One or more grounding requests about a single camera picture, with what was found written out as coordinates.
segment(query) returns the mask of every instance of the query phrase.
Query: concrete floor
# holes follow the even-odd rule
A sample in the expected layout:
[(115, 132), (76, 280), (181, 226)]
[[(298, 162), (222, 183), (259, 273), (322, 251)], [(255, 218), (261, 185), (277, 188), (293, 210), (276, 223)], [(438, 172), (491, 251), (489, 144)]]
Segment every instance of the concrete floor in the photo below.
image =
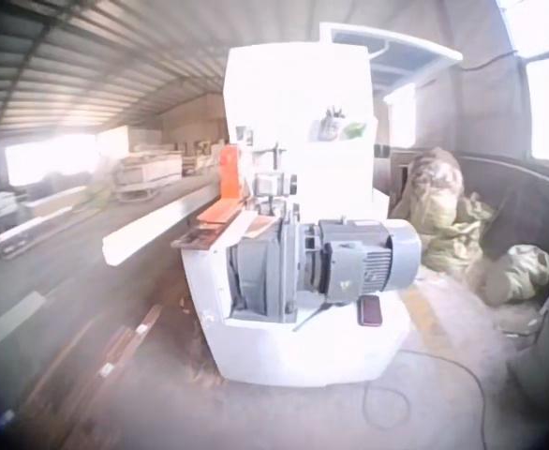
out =
[[(117, 268), (101, 257), (101, 237), (170, 200), (160, 196), (106, 211), (0, 262), (0, 315), (31, 291), (49, 299), (0, 344), (0, 413), (18, 410), (27, 389), (87, 321), (103, 314), (85, 343), (88, 353), (101, 353), (119, 325), (135, 326), (151, 305), (161, 304), (157, 324), (95, 414), (118, 430), (116, 448), (482, 448), (476, 383), (464, 370), (425, 356), (399, 353), (367, 392), (363, 384), (288, 389), (222, 380), (188, 299), (180, 255), (168, 246), (186, 225)], [(404, 348), (468, 366), (485, 390), (488, 448), (528, 448), (545, 424), (509, 376), (506, 361), (516, 342), (497, 330), (497, 313), (426, 269), (403, 298), (413, 321)], [(510, 312), (501, 314), (505, 319)]]

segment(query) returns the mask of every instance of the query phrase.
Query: white machine housing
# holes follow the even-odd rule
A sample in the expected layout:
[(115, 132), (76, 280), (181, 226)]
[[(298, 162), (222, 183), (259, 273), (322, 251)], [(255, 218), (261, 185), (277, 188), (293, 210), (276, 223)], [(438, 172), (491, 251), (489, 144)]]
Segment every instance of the white machine housing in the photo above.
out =
[[(224, 99), (230, 143), (238, 143), (241, 152), (240, 175), (252, 178), (272, 169), (274, 157), (264, 150), (284, 149), (277, 169), (297, 176), (297, 192), (289, 201), (299, 205), (302, 223), (387, 217), (388, 197), (372, 188), (377, 129), (372, 57), (366, 47), (330, 42), (230, 51)], [(365, 132), (350, 140), (319, 142), (315, 130), (330, 108), (366, 124)], [(294, 331), (322, 305), (323, 299), (311, 292), (298, 292), (296, 323), (231, 317), (228, 248), (240, 242), (257, 214), (242, 211), (207, 250), (182, 250), (193, 302), (221, 375), (275, 386), (376, 379), (410, 330), (398, 292), (378, 293), (379, 327), (360, 326), (353, 302)]]

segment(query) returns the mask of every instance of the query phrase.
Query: gray electric motor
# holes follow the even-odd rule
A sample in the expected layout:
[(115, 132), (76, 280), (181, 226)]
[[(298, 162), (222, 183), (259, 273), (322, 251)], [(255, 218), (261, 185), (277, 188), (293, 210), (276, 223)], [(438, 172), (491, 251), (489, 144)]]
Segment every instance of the gray electric motor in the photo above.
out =
[(281, 219), (230, 248), (231, 317), (295, 323), (298, 292), (325, 303), (356, 302), (366, 293), (405, 289), (420, 260), (420, 238), (404, 220)]

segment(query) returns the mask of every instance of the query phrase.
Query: industrial machine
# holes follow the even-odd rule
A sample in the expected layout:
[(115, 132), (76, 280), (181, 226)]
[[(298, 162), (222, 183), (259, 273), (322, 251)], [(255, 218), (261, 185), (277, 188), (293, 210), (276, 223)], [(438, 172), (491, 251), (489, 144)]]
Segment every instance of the industrial machine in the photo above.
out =
[(389, 199), (373, 189), (373, 70), (383, 59), (401, 65), (402, 46), (426, 56), (421, 68), (390, 67), (393, 80), (378, 85), (387, 93), (458, 58), (387, 32), (370, 36), (382, 49), (371, 52), (376, 46), (346, 45), (356, 30), (322, 29), (321, 43), (230, 51), (220, 200), (172, 243), (230, 380), (374, 380), (410, 329), (399, 291), (416, 277), (421, 243), (409, 223), (387, 220)]

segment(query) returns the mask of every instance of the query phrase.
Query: roof beam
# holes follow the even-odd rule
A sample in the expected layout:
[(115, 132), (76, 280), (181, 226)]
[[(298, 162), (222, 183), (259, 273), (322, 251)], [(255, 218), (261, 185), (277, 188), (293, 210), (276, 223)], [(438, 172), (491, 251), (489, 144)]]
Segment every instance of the roof beam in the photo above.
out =
[(46, 36), (51, 32), (51, 30), (59, 23), (67, 22), (70, 19), (73, 8), (78, 4), (79, 4), (79, 0), (69, 0), (65, 7), (60, 9), (60, 11), (55, 16), (53, 16), (52, 18), (50, 18), (44, 23), (41, 33), (39, 33), (39, 35), (37, 35), (37, 37), (31, 43), (31, 47), (29, 47), (28, 52), (25, 54), (21, 64), (19, 65), (17, 69), (17, 73), (14, 79), (12, 80), (10, 87), (8, 88), (7, 95), (2, 101), (2, 106), (0, 107), (0, 125), (2, 123), (2, 120), (4, 119), (4, 114), (6, 113), (7, 105), (12, 99), (12, 95), (14, 94), (14, 91), (16, 90), (16, 86), (19, 83), (19, 80), (21, 79), (22, 73), (29, 66), (29, 62), (31, 61), (31, 58), (35, 55), (35, 53), (37, 52), (37, 49), (44, 42)]

